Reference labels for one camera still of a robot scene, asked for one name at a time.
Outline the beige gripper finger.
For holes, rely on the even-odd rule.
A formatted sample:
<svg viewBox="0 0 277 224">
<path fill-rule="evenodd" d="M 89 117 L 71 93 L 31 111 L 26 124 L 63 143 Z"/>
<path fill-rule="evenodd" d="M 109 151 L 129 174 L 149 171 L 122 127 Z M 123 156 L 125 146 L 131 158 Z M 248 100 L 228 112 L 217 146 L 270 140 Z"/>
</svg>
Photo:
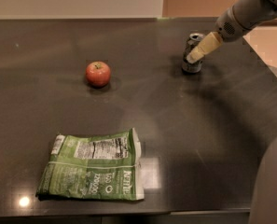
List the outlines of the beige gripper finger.
<svg viewBox="0 0 277 224">
<path fill-rule="evenodd" d="M 188 55 L 189 63 L 196 63 L 214 50 L 218 49 L 223 43 L 223 38 L 218 32 L 209 33 Z"/>
</svg>

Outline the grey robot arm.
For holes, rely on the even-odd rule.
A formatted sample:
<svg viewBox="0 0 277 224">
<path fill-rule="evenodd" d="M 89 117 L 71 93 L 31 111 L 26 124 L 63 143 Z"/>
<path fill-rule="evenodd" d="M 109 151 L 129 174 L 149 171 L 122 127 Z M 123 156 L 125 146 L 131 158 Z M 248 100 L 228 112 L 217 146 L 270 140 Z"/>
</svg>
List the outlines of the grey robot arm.
<svg viewBox="0 0 277 224">
<path fill-rule="evenodd" d="M 235 41 L 262 22 L 274 19 L 277 19 L 277 0 L 238 0 L 216 20 L 215 29 L 185 59 L 196 63 L 223 42 Z"/>
</svg>

